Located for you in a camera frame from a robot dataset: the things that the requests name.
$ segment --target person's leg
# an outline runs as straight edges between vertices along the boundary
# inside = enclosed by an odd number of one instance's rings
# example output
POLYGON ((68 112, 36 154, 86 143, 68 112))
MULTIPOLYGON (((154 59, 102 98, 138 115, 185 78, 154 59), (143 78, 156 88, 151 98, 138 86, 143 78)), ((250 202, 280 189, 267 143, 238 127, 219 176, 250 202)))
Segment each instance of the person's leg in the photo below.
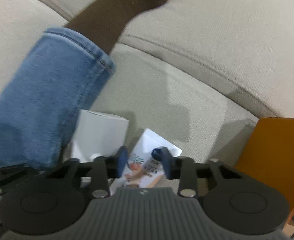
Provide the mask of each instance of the person's leg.
POLYGON ((0 96, 0 167, 50 167, 111 76, 108 53, 137 14, 167 0, 96 0, 48 29, 0 96))

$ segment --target blue jeans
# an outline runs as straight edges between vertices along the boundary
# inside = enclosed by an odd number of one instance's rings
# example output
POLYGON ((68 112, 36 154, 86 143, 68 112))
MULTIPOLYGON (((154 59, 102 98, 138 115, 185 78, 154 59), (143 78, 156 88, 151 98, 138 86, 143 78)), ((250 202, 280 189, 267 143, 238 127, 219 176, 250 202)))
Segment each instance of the blue jeans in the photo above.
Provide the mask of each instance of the blue jeans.
POLYGON ((53 166, 114 68, 81 34, 46 30, 0 96, 0 167, 53 166))

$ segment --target orange panel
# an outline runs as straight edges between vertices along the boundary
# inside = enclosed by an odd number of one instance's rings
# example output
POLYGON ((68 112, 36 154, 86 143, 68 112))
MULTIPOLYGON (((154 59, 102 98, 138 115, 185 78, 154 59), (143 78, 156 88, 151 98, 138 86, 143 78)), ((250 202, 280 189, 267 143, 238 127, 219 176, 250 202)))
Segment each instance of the orange panel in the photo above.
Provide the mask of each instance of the orange panel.
POLYGON ((236 169, 281 192, 294 214, 294 119, 262 118, 236 169))

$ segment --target sofa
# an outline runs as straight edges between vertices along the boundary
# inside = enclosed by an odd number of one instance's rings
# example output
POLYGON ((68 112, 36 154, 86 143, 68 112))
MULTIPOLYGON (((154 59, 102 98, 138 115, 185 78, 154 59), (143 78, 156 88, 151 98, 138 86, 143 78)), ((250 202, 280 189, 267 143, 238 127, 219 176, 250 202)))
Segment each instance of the sofa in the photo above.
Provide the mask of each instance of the sofa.
MULTIPOLYGON (((0 93, 30 48, 94 0, 0 0, 0 93)), ((294 0, 169 0, 127 26, 93 111, 234 165, 262 117, 294 117, 294 0)), ((174 186, 165 179, 159 186, 174 186)))

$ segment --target denim seam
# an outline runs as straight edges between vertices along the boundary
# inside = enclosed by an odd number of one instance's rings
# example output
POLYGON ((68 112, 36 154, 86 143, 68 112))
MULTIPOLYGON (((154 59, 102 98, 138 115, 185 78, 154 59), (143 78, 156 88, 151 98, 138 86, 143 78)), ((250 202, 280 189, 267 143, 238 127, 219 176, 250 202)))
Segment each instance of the denim seam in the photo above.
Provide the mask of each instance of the denim seam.
POLYGON ((62 36, 62 37, 65 37, 67 39, 69 39, 70 41, 76 43, 78 46, 82 47, 85 51, 87 51, 88 53, 90 53, 96 60, 98 60, 101 64, 103 64, 105 67, 107 67, 107 70, 112 72, 112 69, 110 68, 110 66, 100 60, 92 51, 90 51, 89 49, 87 49, 84 45, 82 45, 81 43, 79 43, 78 41, 74 40, 73 38, 67 36, 67 35, 64 35, 64 34, 61 34, 61 33, 56 33, 56 32, 51 32, 51 31, 45 31, 45 33, 50 33, 50 34, 54 34, 54 35, 59 35, 59 36, 62 36))
POLYGON ((93 78, 93 76, 95 75, 94 69, 92 69, 90 71, 90 73, 88 73, 87 80, 89 79, 90 81, 88 82, 86 88, 82 92, 79 93, 78 100, 75 104, 75 109, 70 114, 68 114, 68 117, 65 119, 60 131, 58 132, 58 141, 56 143, 55 150, 54 150, 54 157, 55 157, 54 161, 57 160, 57 156, 59 157, 59 152, 61 151, 61 149, 59 149, 59 144, 60 144, 60 142, 62 142, 63 131, 66 129, 66 124, 69 123, 69 121, 72 120, 77 115, 77 111, 80 109, 81 103, 84 101, 85 95, 87 95, 89 93, 90 88, 93 86, 93 84, 101 77, 101 75, 106 70, 107 69, 102 69, 102 71, 97 75, 96 79, 93 78))

